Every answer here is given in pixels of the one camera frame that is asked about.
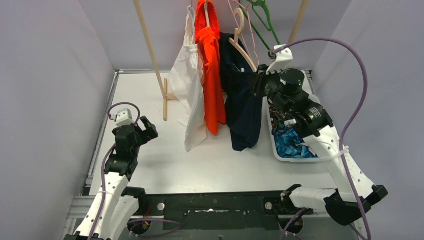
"navy blue shirt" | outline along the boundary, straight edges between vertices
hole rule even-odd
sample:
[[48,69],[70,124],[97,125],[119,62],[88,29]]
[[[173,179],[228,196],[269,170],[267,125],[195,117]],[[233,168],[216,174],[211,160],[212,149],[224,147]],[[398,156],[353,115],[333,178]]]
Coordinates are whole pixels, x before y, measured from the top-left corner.
[[225,102],[226,123],[231,132],[232,149],[243,151],[253,148],[259,140],[262,122],[262,98],[255,97],[248,82],[254,72],[228,41],[234,34],[220,33],[220,78],[222,89],[228,95]]

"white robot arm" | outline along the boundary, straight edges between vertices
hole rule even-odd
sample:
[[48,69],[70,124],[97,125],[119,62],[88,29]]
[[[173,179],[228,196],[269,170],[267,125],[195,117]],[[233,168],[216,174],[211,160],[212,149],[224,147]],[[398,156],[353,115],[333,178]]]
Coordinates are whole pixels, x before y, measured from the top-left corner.
[[337,223],[346,226],[361,218],[358,202],[349,182],[342,155],[345,156],[355,188],[365,212],[381,201],[388,193],[384,186],[375,185],[358,167],[349,148],[339,151],[339,135],[322,105],[312,101],[303,91],[304,74],[300,70],[287,68],[293,59],[286,48],[273,56],[270,66],[260,65],[249,79],[252,93],[256,97],[267,97],[270,106],[281,111],[284,125],[294,128],[320,158],[333,178],[337,188],[313,189],[294,185],[281,194],[286,208],[307,208],[328,212]]
[[146,192],[143,188],[127,187],[138,165],[140,147],[158,137],[155,125],[143,116],[146,130],[133,120],[131,111],[124,108],[112,115],[117,128],[112,132],[116,144],[102,163],[102,182],[88,214],[65,240],[118,240],[130,218],[146,211]]

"wooden hanger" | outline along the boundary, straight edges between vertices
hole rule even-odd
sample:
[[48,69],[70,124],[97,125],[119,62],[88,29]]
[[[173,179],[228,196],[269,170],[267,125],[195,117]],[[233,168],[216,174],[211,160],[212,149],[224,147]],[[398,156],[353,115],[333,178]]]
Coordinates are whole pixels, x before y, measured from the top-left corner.
[[206,26],[210,27],[211,24],[209,23],[208,1],[209,0],[206,0],[204,3],[204,15],[206,16]]
[[256,72],[257,68],[255,64],[253,63],[252,59],[249,57],[246,51],[242,48],[242,46],[239,45],[239,34],[242,33],[243,28],[245,27],[245,16],[243,15],[242,9],[239,7],[234,10],[233,14],[234,16],[238,15],[240,17],[240,28],[238,27],[235,28],[234,39],[230,37],[228,41],[243,56],[243,58],[249,64],[250,68],[252,68],[252,70]]

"white wall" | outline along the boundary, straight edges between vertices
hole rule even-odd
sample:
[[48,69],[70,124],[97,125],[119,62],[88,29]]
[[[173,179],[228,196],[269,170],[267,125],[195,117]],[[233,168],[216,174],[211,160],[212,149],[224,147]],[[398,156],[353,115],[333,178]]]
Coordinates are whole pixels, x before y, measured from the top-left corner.
[[[368,214],[373,239],[423,239],[424,1],[353,0],[333,37],[367,67],[365,105],[346,135],[353,157],[388,196]],[[341,131],[359,102],[353,56],[329,44],[314,68],[321,102]]]
[[77,1],[0,3],[0,238],[60,238],[114,70]]
[[[297,34],[297,39],[330,37],[352,0],[311,0]],[[152,61],[143,37],[137,13],[132,0],[79,0],[88,19],[99,35],[115,69],[153,69]],[[190,0],[141,0],[144,18],[162,70],[170,70],[181,49],[184,37],[187,6]],[[274,28],[282,43],[289,39],[295,23],[301,0],[266,1]],[[233,33],[237,26],[228,0],[213,0],[219,18],[220,29]],[[272,34],[266,32],[259,19],[251,11],[252,21],[259,27],[268,44],[275,42]],[[253,54],[253,44],[248,25],[244,37]],[[270,64],[265,46],[256,36],[256,52],[261,63]],[[318,61],[326,43],[315,42],[296,51],[294,66],[312,69]]]

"orange sweater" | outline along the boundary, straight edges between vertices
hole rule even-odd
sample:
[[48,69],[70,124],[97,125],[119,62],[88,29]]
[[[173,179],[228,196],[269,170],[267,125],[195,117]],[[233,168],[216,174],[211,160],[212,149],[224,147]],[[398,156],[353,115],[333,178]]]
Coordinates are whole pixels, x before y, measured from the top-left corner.
[[226,112],[223,89],[220,78],[220,24],[214,4],[208,1],[207,12],[210,27],[206,25],[205,0],[197,5],[195,42],[203,55],[204,67],[204,119],[209,132],[218,134],[218,123],[226,124]]

